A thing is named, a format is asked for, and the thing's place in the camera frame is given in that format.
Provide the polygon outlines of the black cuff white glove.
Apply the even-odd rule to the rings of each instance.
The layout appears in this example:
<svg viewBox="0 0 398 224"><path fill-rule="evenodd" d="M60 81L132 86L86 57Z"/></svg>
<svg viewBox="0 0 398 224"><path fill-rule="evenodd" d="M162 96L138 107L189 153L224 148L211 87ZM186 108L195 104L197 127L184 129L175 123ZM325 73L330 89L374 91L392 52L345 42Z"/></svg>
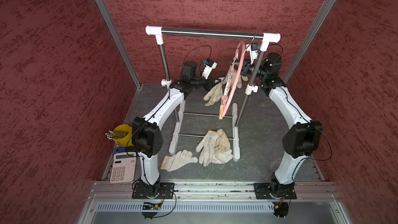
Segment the black cuff white glove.
<svg viewBox="0 0 398 224"><path fill-rule="evenodd" d="M207 101L205 106L214 105L216 102L221 100L223 96L222 83L215 85L203 98L204 101Z"/></svg>

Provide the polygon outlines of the pink clip hanger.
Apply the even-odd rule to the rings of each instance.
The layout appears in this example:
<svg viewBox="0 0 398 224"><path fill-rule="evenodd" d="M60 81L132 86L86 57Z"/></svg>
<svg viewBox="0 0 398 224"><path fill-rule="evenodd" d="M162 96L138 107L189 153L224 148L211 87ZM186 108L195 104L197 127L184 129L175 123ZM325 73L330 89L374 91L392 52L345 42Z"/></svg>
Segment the pink clip hanger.
<svg viewBox="0 0 398 224"><path fill-rule="evenodd" d="M230 104L232 102L234 93L236 91L237 88L237 84L238 84L238 78L240 76L242 67L243 67L243 61L244 61L244 57L245 57L245 52L246 52L246 45L243 41L240 41L237 45L237 49L235 51L235 56L233 58L233 61L231 63L230 69L229 69L229 76L227 76L227 83L226 83L226 87L224 89L224 93L223 96L221 98L221 106L220 106L220 110L219 110L219 119L223 119L230 107ZM236 60L239 58L239 63L238 63L238 69L237 72L235 74L235 76L233 75L234 73L234 66L235 66L235 62Z"/></svg>

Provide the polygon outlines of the yellow cuff white glove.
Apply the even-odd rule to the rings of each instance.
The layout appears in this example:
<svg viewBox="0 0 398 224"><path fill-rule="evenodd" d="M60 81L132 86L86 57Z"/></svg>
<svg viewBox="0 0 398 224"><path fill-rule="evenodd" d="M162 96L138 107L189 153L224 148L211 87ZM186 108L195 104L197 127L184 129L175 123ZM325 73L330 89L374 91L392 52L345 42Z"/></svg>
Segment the yellow cuff white glove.
<svg viewBox="0 0 398 224"><path fill-rule="evenodd" d="M246 82L248 80L246 76L242 76L237 72L237 69L234 69L233 72L229 71L227 73L227 75L222 80L222 84L225 85L229 82L229 86L232 87L236 79L238 89L242 87L242 81Z"/></svg>

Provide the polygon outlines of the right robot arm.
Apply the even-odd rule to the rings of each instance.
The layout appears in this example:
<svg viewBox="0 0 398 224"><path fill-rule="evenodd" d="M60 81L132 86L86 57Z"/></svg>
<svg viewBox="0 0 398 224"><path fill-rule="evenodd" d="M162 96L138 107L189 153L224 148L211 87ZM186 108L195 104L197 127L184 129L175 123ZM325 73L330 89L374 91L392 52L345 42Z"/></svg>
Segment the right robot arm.
<svg viewBox="0 0 398 224"><path fill-rule="evenodd" d="M257 72L250 61L243 62L241 75L258 78L261 89L276 104L285 118L289 131L283 138L284 156L268 185L271 195L280 198L292 191L295 175L301 164L311 158L318 149L323 126L313 121L298 106L286 84L279 76L282 56L272 52L268 54Z"/></svg>

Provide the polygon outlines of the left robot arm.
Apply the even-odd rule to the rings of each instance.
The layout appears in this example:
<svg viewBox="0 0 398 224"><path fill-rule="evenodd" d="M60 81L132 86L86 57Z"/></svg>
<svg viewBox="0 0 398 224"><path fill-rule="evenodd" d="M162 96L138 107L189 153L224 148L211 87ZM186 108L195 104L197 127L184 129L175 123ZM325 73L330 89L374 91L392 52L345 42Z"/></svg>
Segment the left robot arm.
<svg viewBox="0 0 398 224"><path fill-rule="evenodd" d="M190 93L200 88L210 91L214 86L221 84L220 79L210 77L212 70L217 67L216 62L211 59L205 60L201 76L197 76L198 67L196 62L185 62L180 77L172 83L166 82L167 93L157 106L144 117L136 117L132 122L133 134L129 144L141 160L140 183L153 195L160 185L157 158L163 146L161 129L164 123Z"/></svg>

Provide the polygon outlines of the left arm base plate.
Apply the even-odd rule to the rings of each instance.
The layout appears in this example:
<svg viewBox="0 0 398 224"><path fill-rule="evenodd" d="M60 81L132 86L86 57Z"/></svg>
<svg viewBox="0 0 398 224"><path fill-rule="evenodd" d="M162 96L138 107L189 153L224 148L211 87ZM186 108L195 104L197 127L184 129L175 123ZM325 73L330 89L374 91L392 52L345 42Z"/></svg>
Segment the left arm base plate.
<svg viewBox="0 0 398 224"><path fill-rule="evenodd" d="M160 182L154 186L150 186L139 181L133 185L132 199L173 199L174 187L174 183Z"/></svg>

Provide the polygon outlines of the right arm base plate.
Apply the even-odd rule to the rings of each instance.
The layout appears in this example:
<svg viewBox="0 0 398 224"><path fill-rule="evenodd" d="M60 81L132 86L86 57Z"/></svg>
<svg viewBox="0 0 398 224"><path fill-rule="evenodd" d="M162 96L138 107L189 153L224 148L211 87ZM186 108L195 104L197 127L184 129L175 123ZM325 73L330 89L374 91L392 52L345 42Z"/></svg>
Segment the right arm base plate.
<svg viewBox="0 0 398 224"><path fill-rule="evenodd" d="M254 183L254 192L258 200L288 200L297 199L294 183L283 185L277 181L270 183Z"/></svg>

